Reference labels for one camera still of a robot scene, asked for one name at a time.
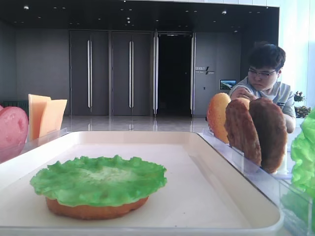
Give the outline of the bread slice on tray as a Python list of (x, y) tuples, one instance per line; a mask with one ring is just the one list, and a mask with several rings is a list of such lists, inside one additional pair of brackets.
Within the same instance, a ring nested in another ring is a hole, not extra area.
[(65, 216), (80, 220), (108, 220), (115, 219), (129, 214), (130, 212), (143, 206), (149, 197), (142, 198), (134, 203), (120, 206), (66, 206), (57, 200), (46, 198), (48, 209), (59, 216)]

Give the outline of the cream rectangular tray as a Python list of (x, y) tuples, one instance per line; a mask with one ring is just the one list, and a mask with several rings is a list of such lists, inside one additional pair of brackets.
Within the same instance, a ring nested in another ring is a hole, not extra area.
[(83, 131), (0, 166), (3, 236), (274, 236), (284, 214), (201, 136)]

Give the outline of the inner brown meat patty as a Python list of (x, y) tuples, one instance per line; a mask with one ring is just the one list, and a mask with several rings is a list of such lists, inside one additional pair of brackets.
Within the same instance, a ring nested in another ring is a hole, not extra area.
[(224, 127), (229, 144), (242, 151), (245, 158), (260, 166), (261, 147), (249, 110), (242, 102), (233, 99), (225, 109), (225, 116)]

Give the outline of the outer brown meat patty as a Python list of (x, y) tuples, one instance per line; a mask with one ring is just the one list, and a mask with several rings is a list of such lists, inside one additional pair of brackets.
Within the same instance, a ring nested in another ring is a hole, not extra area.
[(250, 102), (250, 115), (255, 125), (261, 148), (261, 167), (275, 173), (286, 153), (287, 129), (281, 108), (267, 98)]

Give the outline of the inner orange cheese slice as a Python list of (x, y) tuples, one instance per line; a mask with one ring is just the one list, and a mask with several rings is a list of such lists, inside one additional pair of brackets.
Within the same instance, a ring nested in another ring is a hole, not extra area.
[(39, 137), (60, 130), (66, 104), (67, 99), (50, 100), (46, 102), (41, 118)]

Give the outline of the green lettuce leaf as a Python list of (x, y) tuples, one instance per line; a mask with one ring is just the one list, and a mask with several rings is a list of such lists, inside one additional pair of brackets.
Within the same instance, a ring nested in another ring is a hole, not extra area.
[(312, 198), (315, 197), (315, 111), (312, 110), (301, 124), (301, 133), (291, 143), (291, 182)]
[(166, 168), (132, 157), (76, 157), (39, 170), (30, 180), (37, 195), (75, 207), (117, 207), (134, 203), (163, 188)]

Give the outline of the clear right long rail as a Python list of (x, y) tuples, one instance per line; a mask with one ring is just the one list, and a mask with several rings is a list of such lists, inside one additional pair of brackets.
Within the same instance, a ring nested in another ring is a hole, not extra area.
[(239, 170), (255, 187), (269, 197), (284, 213), (284, 229), (281, 236), (313, 236), (315, 228), (315, 201), (306, 192), (290, 183), (289, 176), (268, 174), (261, 168), (250, 173), (246, 167), (255, 167), (243, 157), (243, 153), (214, 137), (208, 128), (201, 136), (223, 157)]

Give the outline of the green lettuce leaf in rack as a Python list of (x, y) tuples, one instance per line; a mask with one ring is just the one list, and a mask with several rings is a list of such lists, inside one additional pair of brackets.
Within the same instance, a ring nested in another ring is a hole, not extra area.
[(301, 124), (301, 133), (291, 143), (291, 182), (312, 198), (315, 197), (315, 111), (312, 110)]

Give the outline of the outer red tomato slice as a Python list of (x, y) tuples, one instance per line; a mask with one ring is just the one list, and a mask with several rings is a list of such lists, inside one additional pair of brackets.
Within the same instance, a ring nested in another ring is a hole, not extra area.
[(26, 143), (29, 120), (19, 107), (0, 109), (0, 162), (18, 156)]

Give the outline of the person in grey shirt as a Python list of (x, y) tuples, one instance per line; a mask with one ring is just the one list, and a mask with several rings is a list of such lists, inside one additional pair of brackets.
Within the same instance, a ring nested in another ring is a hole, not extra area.
[(268, 98), (278, 105), (285, 119), (288, 133), (296, 127), (294, 94), (288, 84), (278, 80), (286, 59), (285, 51), (269, 42), (257, 42), (249, 52), (248, 75), (229, 92), (230, 98), (246, 98), (250, 101)]

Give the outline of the clear long rail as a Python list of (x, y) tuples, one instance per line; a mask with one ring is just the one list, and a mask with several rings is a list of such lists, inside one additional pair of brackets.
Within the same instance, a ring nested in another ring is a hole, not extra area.
[(313, 236), (315, 228), (315, 201), (306, 192), (290, 183), (289, 176), (268, 174), (261, 168), (250, 173), (246, 167), (255, 167), (243, 157), (243, 153), (214, 137), (208, 128), (201, 136), (223, 157), (239, 170), (255, 187), (269, 197), (284, 213), (284, 229), (281, 236)]
[(0, 163), (4, 163), (12, 158), (15, 158), (25, 152), (33, 150), (43, 144), (46, 144), (52, 140), (55, 140), (65, 134), (67, 134), (67, 128), (63, 128), (58, 131), (50, 132), (49, 134), (35, 139), (33, 141), (26, 142), (24, 144), (20, 144), (13, 147), (8, 147), (0, 151)]

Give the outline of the clear left long rail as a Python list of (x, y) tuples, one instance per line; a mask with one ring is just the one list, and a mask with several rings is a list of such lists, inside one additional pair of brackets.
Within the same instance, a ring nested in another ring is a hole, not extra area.
[(43, 144), (46, 144), (52, 140), (55, 140), (65, 134), (67, 134), (67, 128), (63, 128), (58, 131), (50, 132), (49, 134), (35, 139), (33, 141), (26, 142), (24, 144), (20, 144), (13, 147), (8, 147), (0, 151), (0, 163), (4, 163), (12, 158), (15, 158), (25, 152), (33, 150)]

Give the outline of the orange cheese slice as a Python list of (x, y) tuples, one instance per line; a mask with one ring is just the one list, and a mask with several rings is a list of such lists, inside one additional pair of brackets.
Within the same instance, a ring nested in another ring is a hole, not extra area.
[(31, 141), (39, 138), (40, 123), (46, 103), (51, 97), (28, 94), (29, 101), (29, 138)]
[(41, 118), (39, 137), (60, 130), (66, 104), (67, 99), (50, 100), (46, 102)]

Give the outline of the inner golden bun slice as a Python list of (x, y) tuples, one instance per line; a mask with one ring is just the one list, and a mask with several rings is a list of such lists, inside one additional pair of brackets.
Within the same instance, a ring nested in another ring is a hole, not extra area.
[(217, 93), (210, 100), (207, 111), (207, 122), (210, 130), (214, 136), (224, 143), (228, 144), (227, 131), (224, 127), (226, 116), (225, 109), (229, 102), (230, 97), (226, 93)]

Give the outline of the brown meat patty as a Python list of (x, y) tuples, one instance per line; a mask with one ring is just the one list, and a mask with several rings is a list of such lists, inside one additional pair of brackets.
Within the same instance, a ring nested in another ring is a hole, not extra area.
[(242, 151), (245, 158), (260, 166), (261, 147), (249, 110), (242, 102), (233, 99), (225, 109), (225, 116), (224, 127), (229, 144)]
[(286, 153), (287, 129), (281, 108), (267, 98), (250, 102), (250, 115), (255, 125), (261, 148), (261, 167), (275, 173)]

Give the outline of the dark double doors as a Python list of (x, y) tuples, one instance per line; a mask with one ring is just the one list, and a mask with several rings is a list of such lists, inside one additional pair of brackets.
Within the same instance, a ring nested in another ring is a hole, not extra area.
[(193, 116), (194, 34), (71, 30), (70, 113)]

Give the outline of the outer orange cheese slice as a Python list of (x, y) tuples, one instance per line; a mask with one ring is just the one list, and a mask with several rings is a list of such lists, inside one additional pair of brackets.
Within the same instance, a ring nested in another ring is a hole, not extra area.
[(31, 141), (39, 138), (40, 123), (46, 103), (51, 97), (28, 94), (29, 101), (29, 138)]

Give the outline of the small wall screen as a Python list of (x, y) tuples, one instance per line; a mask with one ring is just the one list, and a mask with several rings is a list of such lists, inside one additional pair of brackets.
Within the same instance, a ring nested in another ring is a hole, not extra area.
[(231, 90), (236, 84), (236, 80), (220, 80), (220, 89)]

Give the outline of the potted plant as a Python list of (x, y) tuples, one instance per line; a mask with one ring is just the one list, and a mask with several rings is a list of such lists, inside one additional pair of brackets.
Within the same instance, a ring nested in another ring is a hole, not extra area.
[(305, 106), (305, 97), (301, 91), (294, 94), (294, 108), (297, 118), (305, 118), (310, 112), (311, 108)]

